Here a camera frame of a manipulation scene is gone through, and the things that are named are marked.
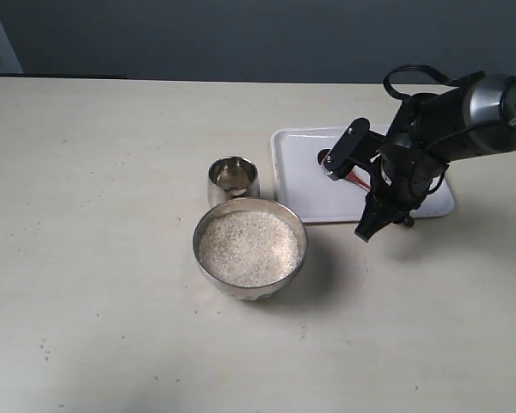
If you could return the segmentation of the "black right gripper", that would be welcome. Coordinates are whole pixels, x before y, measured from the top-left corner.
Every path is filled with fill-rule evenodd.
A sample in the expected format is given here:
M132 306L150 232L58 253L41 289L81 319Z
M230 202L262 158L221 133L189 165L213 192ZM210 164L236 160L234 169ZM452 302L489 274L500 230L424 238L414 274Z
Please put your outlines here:
M410 209L418 208L441 182L448 167L442 157L429 155L430 144L440 137L435 105L441 95L392 92L401 102L376 161L376 193L365 197L365 207L354 234L368 242L390 224L413 226Z

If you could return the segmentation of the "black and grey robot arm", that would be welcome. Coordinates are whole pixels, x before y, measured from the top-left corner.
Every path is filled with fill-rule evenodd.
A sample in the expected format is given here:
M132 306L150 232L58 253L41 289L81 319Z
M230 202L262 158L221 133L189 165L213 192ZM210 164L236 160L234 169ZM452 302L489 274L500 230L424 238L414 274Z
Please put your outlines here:
M402 100L370 169L369 194L355 229L368 241L442 183L451 162L516 151L516 79L488 75L442 94Z

